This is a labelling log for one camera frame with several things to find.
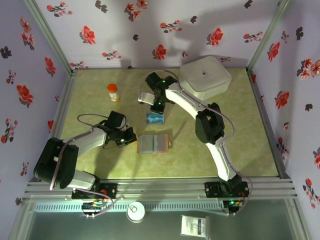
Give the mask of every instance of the floral wallpaper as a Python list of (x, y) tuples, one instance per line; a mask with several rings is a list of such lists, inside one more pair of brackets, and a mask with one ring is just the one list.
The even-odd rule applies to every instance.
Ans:
[(274, 144), (293, 180), (312, 239), (319, 239), (320, 5), (317, 0), (292, 2), (252, 80), (263, 96)]
[(67, 73), (23, 1), (1, 3), (0, 30), (0, 239), (7, 240)]
[[(279, 3), (35, 1), (72, 69), (179, 67), (207, 55), (214, 55), (226, 67), (244, 68)], [(277, 47), (270, 50), (271, 60)]]

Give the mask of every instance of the bottle cap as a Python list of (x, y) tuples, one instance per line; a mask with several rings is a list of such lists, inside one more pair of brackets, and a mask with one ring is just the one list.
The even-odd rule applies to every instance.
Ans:
[(114, 83), (109, 84), (107, 89), (110, 93), (115, 93), (118, 90), (117, 85)]

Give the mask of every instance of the round white object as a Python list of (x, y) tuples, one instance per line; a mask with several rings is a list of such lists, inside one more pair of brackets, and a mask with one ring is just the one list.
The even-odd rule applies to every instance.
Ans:
[(141, 202), (132, 202), (126, 210), (126, 216), (131, 222), (140, 223), (145, 217), (145, 207)]

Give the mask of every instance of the pill bottle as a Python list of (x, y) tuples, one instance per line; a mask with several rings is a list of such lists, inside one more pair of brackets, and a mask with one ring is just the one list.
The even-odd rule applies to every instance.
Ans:
[(115, 85), (114, 83), (111, 83), (108, 85), (107, 89), (108, 89), (111, 100), (113, 102), (118, 102), (120, 100), (120, 96), (119, 96), (117, 85)]

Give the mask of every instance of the green surface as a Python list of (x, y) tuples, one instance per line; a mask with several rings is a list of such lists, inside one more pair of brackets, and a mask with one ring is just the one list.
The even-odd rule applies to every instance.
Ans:
[[(126, 116), (136, 135), (168, 134), (171, 146), (168, 153), (137, 154), (137, 143), (110, 149), (96, 147), (78, 157), (76, 169), (93, 173), (100, 178), (170, 178), (216, 177), (217, 168), (209, 149), (195, 134), (195, 121), (178, 105), (166, 106), (164, 125), (147, 125), (145, 106), (138, 103), (140, 78), (150, 69), (80, 70), (62, 131), (68, 138), (89, 129), (77, 121), (83, 113), (108, 116), (116, 111)], [(235, 167), (248, 176), (277, 176), (276, 166), (259, 115), (257, 104), (244, 68), (228, 69), (232, 76), (229, 89), (211, 99), (235, 126), (235, 135), (226, 142)], [(112, 102), (107, 85), (115, 83), (120, 101)], [(150, 92), (146, 84), (142, 92)], [(96, 124), (100, 117), (84, 116), (83, 121)], [(225, 133), (231, 127), (225, 121)]]

